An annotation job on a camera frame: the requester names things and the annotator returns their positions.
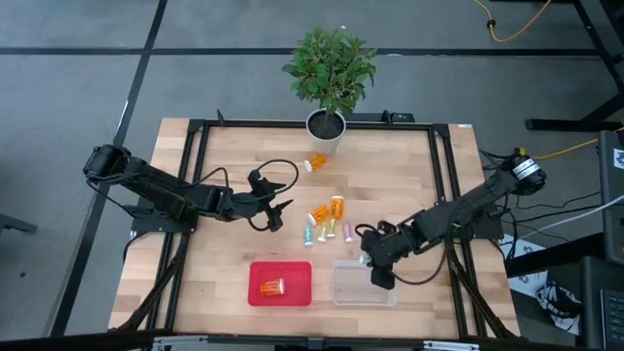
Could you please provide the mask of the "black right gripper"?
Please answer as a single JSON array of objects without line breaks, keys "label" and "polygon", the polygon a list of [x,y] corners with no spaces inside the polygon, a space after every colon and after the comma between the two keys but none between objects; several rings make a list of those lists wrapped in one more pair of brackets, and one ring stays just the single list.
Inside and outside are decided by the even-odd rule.
[{"label": "black right gripper", "polygon": [[396,283],[394,264],[408,253],[406,237],[396,225],[386,220],[376,226],[360,224],[359,236],[366,266],[371,268],[370,281],[387,291],[393,290]]}]

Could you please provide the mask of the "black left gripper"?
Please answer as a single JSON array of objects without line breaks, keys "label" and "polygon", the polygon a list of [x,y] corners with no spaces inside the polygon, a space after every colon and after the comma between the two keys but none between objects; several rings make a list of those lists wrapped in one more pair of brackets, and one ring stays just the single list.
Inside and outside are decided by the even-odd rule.
[{"label": "black left gripper", "polygon": [[[270,202],[275,199],[277,192],[286,187],[286,185],[269,181],[260,174],[258,169],[250,172],[248,182],[251,187],[250,192],[233,193],[227,197],[227,216],[231,220],[244,218],[257,231],[278,231],[283,226],[281,214],[293,202],[293,199],[280,203],[275,207],[272,207]],[[265,227],[259,228],[252,223],[252,218],[261,213],[266,214],[267,224]]]}]

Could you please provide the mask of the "clear plastic bin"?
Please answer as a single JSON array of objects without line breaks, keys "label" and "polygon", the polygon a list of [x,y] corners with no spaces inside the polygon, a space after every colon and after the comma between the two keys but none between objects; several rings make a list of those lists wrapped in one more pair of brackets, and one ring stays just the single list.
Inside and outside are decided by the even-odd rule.
[{"label": "clear plastic bin", "polygon": [[371,282],[371,268],[358,260],[337,260],[332,268],[332,301],[337,306],[392,307],[398,297]]}]

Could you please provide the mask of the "red plastic bin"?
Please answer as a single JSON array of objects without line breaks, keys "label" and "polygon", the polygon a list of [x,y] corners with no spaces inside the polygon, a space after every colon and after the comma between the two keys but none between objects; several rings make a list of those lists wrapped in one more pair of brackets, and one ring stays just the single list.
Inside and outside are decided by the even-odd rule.
[{"label": "red plastic bin", "polygon": [[[286,293],[261,296],[263,281],[283,278]],[[248,304],[253,307],[304,307],[312,300],[312,267],[307,261],[256,261],[250,266]]]}]

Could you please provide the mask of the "white plant pot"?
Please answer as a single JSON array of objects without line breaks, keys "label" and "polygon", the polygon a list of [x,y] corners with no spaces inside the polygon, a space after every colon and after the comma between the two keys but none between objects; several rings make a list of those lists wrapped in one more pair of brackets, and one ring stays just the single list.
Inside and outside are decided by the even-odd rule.
[{"label": "white plant pot", "polygon": [[321,154],[333,154],[346,131],[346,121],[339,112],[333,115],[326,108],[312,111],[305,121],[312,150]]}]

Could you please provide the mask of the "green leafy plant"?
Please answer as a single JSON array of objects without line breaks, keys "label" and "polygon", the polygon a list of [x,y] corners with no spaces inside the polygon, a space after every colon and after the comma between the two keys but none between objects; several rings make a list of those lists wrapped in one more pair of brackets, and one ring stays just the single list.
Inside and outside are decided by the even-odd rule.
[{"label": "green leafy plant", "polygon": [[317,27],[297,42],[281,70],[293,78],[291,90],[299,99],[317,101],[330,115],[350,114],[366,98],[365,83],[374,81],[376,54],[344,28]]}]

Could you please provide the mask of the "white black patterned bag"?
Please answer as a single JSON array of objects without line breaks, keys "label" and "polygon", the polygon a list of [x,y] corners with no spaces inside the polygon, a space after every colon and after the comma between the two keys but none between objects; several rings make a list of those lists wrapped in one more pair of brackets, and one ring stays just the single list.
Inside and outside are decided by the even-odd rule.
[{"label": "white black patterned bag", "polygon": [[577,263],[508,279],[518,315],[580,335],[582,297]]}]

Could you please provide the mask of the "black equipment box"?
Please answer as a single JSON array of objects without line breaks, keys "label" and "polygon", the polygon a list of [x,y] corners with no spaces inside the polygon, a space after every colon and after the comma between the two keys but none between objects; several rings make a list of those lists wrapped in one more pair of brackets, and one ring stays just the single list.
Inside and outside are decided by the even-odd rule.
[{"label": "black equipment box", "polygon": [[624,266],[584,256],[580,263],[581,316],[580,343],[590,349],[624,351],[623,340],[610,340],[609,327],[604,327],[608,317],[603,314],[602,292],[615,291],[624,297]]}]

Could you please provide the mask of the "grey computer tower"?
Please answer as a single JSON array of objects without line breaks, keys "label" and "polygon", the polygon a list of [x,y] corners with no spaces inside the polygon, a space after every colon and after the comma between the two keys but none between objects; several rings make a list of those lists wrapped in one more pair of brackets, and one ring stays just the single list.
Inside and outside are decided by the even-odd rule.
[{"label": "grey computer tower", "polygon": [[624,131],[599,133],[604,254],[624,265]]}]

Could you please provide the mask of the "grey furniture leg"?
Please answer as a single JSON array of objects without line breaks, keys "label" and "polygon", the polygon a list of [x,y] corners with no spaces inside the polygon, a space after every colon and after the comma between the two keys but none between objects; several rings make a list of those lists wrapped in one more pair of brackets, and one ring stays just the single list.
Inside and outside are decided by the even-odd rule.
[{"label": "grey furniture leg", "polygon": [[37,225],[32,224],[6,214],[0,214],[0,234],[4,230],[17,230],[24,233],[35,233]]}]

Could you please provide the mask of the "black metal table frame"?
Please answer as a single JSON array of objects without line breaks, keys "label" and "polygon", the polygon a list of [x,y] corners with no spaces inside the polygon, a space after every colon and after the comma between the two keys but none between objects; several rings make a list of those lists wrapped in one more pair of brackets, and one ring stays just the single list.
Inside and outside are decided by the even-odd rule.
[{"label": "black metal table frame", "polygon": [[[354,225],[397,223],[437,202],[464,193],[483,179],[474,130],[460,124],[391,126],[366,123],[348,128],[337,151],[315,173],[303,168],[311,152],[305,127],[295,121],[229,121],[210,128],[203,174],[208,182],[228,181],[247,189],[252,168],[267,165],[268,177],[287,182],[293,199],[283,227],[258,232],[244,220],[199,221],[191,234],[173,328],[179,333],[235,336],[300,336],[376,339],[453,339],[463,319],[468,332],[478,324],[467,293],[454,297],[443,248],[411,255],[396,266],[398,298],[392,307],[337,306],[332,301],[332,268],[356,260],[358,243],[341,236],[312,247],[303,244],[306,214],[345,199],[345,217]],[[304,307],[248,304],[250,266],[256,261],[307,261],[312,267],[312,300]],[[458,314],[456,307],[462,306]]]}]

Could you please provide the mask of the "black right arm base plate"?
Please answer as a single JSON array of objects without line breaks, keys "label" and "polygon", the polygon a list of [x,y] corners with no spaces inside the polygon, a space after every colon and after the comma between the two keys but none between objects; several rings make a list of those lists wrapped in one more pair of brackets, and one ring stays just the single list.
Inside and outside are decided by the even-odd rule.
[{"label": "black right arm base plate", "polygon": [[453,225],[454,239],[502,239],[501,211],[496,205],[488,205],[474,214],[463,217]]}]

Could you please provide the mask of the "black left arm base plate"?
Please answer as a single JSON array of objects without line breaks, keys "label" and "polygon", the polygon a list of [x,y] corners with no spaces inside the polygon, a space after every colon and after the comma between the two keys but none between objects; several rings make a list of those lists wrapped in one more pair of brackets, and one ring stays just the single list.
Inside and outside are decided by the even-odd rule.
[{"label": "black left arm base plate", "polygon": [[127,210],[133,217],[131,229],[137,233],[193,232],[198,221],[196,214],[184,214],[182,218],[174,219],[166,212],[157,210],[153,205],[127,206]]}]

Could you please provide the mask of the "black bracket device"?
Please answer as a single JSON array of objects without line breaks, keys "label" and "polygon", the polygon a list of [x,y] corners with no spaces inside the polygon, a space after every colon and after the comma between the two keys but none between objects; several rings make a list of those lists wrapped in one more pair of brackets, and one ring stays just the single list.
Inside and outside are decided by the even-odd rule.
[{"label": "black bracket device", "polygon": [[344,118],[346,121],[380,122],[385,124],[415,122],[411,113],[390,112],[388,110],[383,110],[382,112],[354,112],[345,114]]}]

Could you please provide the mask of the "black desk leg frame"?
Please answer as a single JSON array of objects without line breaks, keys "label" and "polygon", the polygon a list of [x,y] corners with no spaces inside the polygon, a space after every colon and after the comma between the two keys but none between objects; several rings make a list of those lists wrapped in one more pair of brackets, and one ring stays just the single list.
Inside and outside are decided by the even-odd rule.
[{"label": "black desk leg frame", "polygon": [[608,117],[624,108],[624,80],[620,77],[615,68],[615,58],[607,51],[605,44],[580,0],[573,0],[572,5],[579,15],[594,48],[597,50],[598,57],[613,79],[617,93],[579,120],[526,119],[526,128],[533,131],[579,133],[594,133],[602,130],[615,131],[623,128],[624,122],[607,121]]}]

